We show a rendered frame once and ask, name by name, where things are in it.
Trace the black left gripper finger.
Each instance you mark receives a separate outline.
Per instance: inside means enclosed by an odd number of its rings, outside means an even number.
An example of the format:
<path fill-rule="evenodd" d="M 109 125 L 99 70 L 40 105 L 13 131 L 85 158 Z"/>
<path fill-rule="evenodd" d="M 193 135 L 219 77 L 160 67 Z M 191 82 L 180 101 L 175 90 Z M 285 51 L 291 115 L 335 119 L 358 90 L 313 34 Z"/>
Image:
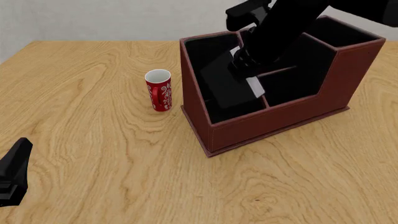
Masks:
<path fill-rule="evenodd" d="M 27 186 L 27 166 L 33 144 L 27 138 L 18 139 L 0 159 L 0 180 Z"/>

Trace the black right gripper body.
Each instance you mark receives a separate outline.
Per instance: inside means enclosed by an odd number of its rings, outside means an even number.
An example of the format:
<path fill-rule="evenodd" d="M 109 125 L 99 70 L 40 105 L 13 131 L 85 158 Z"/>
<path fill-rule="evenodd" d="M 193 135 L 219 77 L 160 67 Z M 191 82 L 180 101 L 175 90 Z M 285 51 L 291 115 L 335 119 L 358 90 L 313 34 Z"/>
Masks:
<path fill-rule="evenodd" d="M 252 59 L 246 48 L 241 48 L 234 53 L 228 70 L 234 78 L 249 78 L 258 74 L 259 67 L 260 65 Z"/>

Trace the red-brown desk caddy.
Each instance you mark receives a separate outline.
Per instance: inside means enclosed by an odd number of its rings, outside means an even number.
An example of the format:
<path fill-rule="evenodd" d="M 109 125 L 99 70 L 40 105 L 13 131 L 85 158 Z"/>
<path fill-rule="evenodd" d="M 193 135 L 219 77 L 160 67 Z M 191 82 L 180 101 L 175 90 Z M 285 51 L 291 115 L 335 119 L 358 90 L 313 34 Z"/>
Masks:
<path fill-rule="evenodd" d="M 241 46 L 247 34 L 243 29 L 180 40 L 182 111 L 209 157 L 347 110 L 386 41 L 321 16 L 277 63 L 258 73 L 263 96 L 220 108 L 200 70 L 218 55 Z"/>

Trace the red mug with white pattern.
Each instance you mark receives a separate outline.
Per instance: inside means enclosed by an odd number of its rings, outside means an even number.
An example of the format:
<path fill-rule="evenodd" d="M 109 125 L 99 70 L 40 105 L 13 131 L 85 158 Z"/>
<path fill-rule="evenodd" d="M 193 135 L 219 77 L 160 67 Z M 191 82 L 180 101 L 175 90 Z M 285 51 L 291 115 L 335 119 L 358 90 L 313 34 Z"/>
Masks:
<path fill-rule="evenodd" d="M 164 69 L 155 69 L 145 74 L 152 107 L 156 111 L 167 111 L 172 107 L 171 73 Z"/>

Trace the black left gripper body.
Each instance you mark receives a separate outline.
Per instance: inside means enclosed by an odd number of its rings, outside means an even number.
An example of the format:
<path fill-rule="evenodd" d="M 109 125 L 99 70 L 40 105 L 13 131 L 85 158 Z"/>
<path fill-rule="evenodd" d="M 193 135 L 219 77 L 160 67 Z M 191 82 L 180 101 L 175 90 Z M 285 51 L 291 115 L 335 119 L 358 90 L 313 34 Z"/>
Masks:
<path fill-rule="evenodd" d="M 26 177 L 0 177 L 0 207 L 18 206 L 28 189 Z"/>

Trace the black book with white pages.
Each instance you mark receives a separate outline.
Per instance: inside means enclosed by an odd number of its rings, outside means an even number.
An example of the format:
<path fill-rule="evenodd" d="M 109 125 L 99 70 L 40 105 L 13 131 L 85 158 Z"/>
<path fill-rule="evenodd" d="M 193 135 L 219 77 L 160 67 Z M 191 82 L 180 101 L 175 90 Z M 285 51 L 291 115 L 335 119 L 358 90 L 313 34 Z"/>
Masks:
<path fill-rule="evenodd" d="M 200 71 L 220 108 L 245 104 L 265 94 L 256 74 L 247 68 L 237 68 L 234 55 L 241 50 L 236 46 L 228 50 Z"/>

